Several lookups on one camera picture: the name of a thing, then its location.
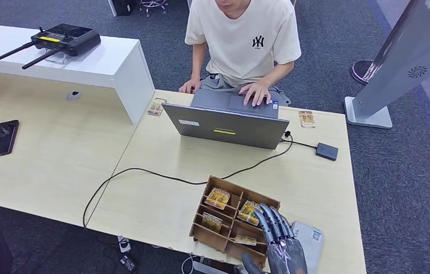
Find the wooden compartment box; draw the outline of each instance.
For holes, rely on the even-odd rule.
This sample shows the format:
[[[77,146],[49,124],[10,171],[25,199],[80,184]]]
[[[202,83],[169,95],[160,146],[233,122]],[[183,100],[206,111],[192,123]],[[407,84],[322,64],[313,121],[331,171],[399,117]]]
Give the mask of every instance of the wooden compartment box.
[[[205,199],[212,189],[222,188],[230,192],[230,199],[225,209],[221,210],[211,205],[205,204]],[[247,188],[238,186],[229,181],[210,176],[205,187],[205,191],[200,200],[200,205],[193,219],[190,236],[193,240],[201,241],[218,251],[228,254],[229,256],[242,259],[243,253],[248,253],[254,262],[263,268],[266,261],[267,246],[263,237],[262,230],[259,226],[254,226],[246,221],[237,218],[238,211],[242,208],[247,200],[256,203],[265,203],[279,209],[280,202],[262,194],[256,193]],[[203,213],[207,212],[213,216],[222,219],[222,228],[220,233],[210,230],[202,225]],[[257,239],[257,245],[244,245],[235,243],[236,236],[247,236]]]

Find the yellow package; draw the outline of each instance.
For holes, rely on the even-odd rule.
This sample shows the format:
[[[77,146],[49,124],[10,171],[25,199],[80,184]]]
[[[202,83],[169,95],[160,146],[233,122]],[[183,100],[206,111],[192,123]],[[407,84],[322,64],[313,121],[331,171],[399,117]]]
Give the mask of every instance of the yellow package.
[[[205,199],[205,204],[209,204],[212,207],[218,209],[225,209],[228,201],[230,199],[230,192],[223,190],[221,188],[213,188],[210,194]]]
[[[220,230],[222,230],[222,219],[206,212],[203,212],[203,219],[201,224],[204,227],[211,229],[217,233],[220,233]]]
[[[239,244],[257,245],[257,239],[252,237],[236,236],[233,241]]]
[[[260,205],[256,202],[247,200],[242,206],[242,209],[238,212],[237,218],[244,220],[255,226],[259,225],[259,220],[255,216],[254,209],[260,209]]]

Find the robotic hand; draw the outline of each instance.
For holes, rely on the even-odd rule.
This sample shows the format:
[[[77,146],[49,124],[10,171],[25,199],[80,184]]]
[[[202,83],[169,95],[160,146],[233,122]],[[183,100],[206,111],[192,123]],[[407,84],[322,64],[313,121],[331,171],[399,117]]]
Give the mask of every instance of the robotic hand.
[[[307,274],[306,258],[301,243],[285,217],[273,207],[260,204],[263,212],[255,210],[267,243],[267,257],[272,274]],[[248,254],[242,255],[244,267],[249,274],[263,274]]]

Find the laptop sticker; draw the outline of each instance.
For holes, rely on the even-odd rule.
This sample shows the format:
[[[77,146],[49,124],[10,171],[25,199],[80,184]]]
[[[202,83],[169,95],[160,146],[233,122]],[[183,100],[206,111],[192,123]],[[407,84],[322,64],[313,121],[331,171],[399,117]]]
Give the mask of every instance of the laptop sticker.
[[[233,130],[227,130],[225,128],[214,128],[213,132],[235,135],[236,133]]]
[[[200,124],[198,122],[194,122],[194,121],[187,121],[187,120],[178,119],[178,122],[180,122],[180,124],[188,124],[190,126],[196,126],[196,127],[200,126]]]

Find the laptop lid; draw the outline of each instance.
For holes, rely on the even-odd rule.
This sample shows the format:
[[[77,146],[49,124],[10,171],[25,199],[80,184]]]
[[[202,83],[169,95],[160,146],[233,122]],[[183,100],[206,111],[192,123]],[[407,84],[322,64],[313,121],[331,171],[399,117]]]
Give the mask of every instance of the laptop lid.
[[[181,135],[275,149],[288,120],[163,103]]]

